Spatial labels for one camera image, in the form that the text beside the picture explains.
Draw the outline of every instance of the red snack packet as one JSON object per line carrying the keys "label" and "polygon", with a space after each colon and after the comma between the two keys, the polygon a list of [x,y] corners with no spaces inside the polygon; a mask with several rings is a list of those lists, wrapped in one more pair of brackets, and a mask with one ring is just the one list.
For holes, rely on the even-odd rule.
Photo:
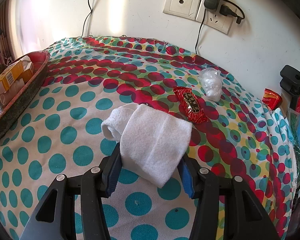
{"label": "red snack packet", "polygon": [[189,121],[194,123],[207,122],[208,118],[204,114],[197,97],[192,93],[191,88],[174,87],[173,92],[177,96],[181,106],[186,111]]}
{"label": "red snack packet", "polygon": [[265,94],[263,95],[262,102],[264,102],[271,110],[276,109],[277,105],[280,103],[281,97],[272,90],[266,88]]}

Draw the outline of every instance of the plug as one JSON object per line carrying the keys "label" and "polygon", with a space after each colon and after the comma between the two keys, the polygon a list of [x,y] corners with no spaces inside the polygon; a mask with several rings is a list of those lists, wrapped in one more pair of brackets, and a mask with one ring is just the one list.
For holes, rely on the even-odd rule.
{"label": "plug", "polygon": [[237,24],[241,23],[242,17],[237,15],[234,11],[232,11],[228,6],[226,6],[224,4],[221,5],[219,13],[224,15],[224,16],[231,15],[231,16],[237,18],[237,20],[236,20]]}

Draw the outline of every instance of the power outlet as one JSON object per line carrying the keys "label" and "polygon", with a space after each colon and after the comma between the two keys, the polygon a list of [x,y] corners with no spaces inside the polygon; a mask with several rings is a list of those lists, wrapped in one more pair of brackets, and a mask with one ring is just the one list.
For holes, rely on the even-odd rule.
{"label": "power outlet", "polygon": [[166,0],[163,12],[195,21],[199,3],[200,0]]}
{"label": "power outlet", "polygon": [[[203,2],[204,2],[204,0],[201,1],[200,7],[199,7],[199,10],[197,13],[197,17],[195,19],[197,22],[200,22],[200,23],[202,22],[203,15],[204,15]],[[234,5],[227,3],[226,1],[220,0],[217,11],[210,12],[207,10],[206,17],[204,19],[204,24],[228,35],[229,30],[232,25],[232,22],[234,20],[234,17],[223,16],[222,14],[219,13],[220,7],[222,4],[228,6],[232,11],[237,12],[237,8]]]}

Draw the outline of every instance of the polka dot bedsheet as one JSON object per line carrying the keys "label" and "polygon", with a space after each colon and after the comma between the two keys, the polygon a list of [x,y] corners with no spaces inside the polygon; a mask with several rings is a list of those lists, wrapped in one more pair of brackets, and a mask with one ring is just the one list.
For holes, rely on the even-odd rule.
{"label": "polka dot bedsheet", "polygon": [[[174,86],[191,87],[209,121],[193,125],[187,153],[218,176],[242,176],[285,238],[295,189],[295,159],[280,111],[270,112],[226,70],[198,55],[153,39],[62,39],[47,48],[48,76],[27,109],[0,140],[0,221],[19,239],[44,192],[59,174],[85,173],[110,155],[116,142],[101,122],[126,103],[187,119]],[[200,70],[221,71],[222,96],[209,101]],[[219,200],[217,239],[224,228]],[[185,194],[179,174],[163,188],[122,169],[116,191],[103,199],[112,240],[186,240],[196,200]],[[77,239],[83,239],[80,196],[75,201]]]}

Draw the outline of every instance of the metal screw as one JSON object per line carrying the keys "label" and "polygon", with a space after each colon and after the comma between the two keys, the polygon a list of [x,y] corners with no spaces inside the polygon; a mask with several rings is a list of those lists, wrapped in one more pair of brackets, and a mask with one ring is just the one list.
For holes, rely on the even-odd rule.
{"label": "metal screw", "polygon": [[57,176],[57,181],[62,181],[62,180],[64,180],[65,179],[65,176],[63,175],[63,174],[59,174],[58,176]]}
{"label": "metal screw", "polygon": [[199,172],[200,172],[201,174],[208,174],[208,173],[209,173],[209,170],[208,170],[207,168],[201,168],[201,169],[199,170]]}
{"label": "metal screw", "polygon": [[234,176],[234,180],[236,181],[236,182],[242,182],[243,181],[243,179],[242,179],[242,177],[241,176]]}
{"label": "metal screw", "polygon": [[100,168],[99,167],[93,167],[92,169],[91,169],[91,172],[92,173],[98,173],[100,171]]}

